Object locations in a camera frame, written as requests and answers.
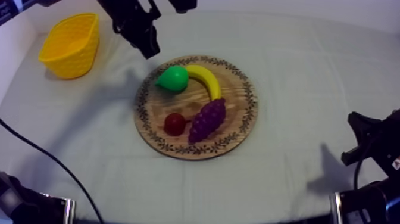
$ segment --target purple grapes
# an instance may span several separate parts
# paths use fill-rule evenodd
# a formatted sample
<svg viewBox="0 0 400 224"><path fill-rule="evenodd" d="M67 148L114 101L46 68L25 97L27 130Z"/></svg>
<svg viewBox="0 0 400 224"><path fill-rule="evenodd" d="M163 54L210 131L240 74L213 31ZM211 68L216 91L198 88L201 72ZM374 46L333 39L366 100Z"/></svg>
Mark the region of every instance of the purple grapes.
<svg viewBox="0 0 400 224"><path fill-rule="evenodd" d="M189 142L196 143L217 130L226 117L225 99L215 99L204 105L192 121Z"/></svg>

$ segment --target yellow basket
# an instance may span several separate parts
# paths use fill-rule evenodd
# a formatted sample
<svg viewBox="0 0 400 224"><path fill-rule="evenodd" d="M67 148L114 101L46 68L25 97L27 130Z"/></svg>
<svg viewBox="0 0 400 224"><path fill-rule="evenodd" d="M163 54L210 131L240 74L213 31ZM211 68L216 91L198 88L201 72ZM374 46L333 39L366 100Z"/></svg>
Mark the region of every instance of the yellow basket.
<svg viewBox="0 0 400 224"><path fill-rule="evenodd" d="M99 45L99 18L85 13L67 18L50 31L39 61L62 79L75 79L93 66Z"/></svg>

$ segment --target green pear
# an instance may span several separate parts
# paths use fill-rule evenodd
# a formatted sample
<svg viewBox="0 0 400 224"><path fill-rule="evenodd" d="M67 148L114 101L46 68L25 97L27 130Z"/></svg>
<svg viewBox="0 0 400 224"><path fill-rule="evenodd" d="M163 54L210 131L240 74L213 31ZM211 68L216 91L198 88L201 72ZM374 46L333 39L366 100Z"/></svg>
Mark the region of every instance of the green pear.
<svg viewBox="0 0 400 224"><path fill-rule="evenodd" d="M189 73L182 66L171 66L157 79L156 85L160 85L172 91L182 91L188 86Z"/></svg>

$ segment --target plastic fruit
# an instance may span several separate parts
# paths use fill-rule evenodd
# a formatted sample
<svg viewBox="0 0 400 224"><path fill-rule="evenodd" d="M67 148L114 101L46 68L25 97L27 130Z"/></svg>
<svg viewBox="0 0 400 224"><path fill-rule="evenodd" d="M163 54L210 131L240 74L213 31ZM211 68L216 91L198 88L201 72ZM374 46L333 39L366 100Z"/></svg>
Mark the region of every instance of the plastic fruit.
<svg viewBox="0 0 400 224"><path fill-rule="evenodd" d="M192 121L189 142L196 143L217 130L226 117L225 99L216 99L206 104Z"/></svg>
<svg viewBox="0 0 400 224"><path fill-rule="evenodd" d="M172 91L182 91L188 86L188 71L182 66L171 66L158 78L156 85Z"/></svg>
<svg viewBox="0 0 400 224"><path fill-rule="evenodd" d="M189 65L185 67L189 77L200 80L208 89L211 100L221 98L221 87L217 78L212 72L203 66Z"/></svg>
<svg viewBox="0 0 400 224"><path fill-rule="evenodd" d="M171 136L179 136L186 126L185 118L178 113L172 113L165 118L164 131Z"/></svg>

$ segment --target toy banana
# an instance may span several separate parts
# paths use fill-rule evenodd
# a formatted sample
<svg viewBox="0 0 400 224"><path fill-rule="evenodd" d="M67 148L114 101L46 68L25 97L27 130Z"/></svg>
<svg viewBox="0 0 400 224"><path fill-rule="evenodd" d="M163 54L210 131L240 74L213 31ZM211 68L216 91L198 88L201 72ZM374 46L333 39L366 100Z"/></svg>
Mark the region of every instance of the toy banana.
<svg viewBox="0 0 400 224"><path fill-rule="evenodd" d="M220 84L214 74L212 74L208 69L198 65L189 65L186 66L185 69L189 73L189 77L205 84L212 101L221 98Z"/></svg>

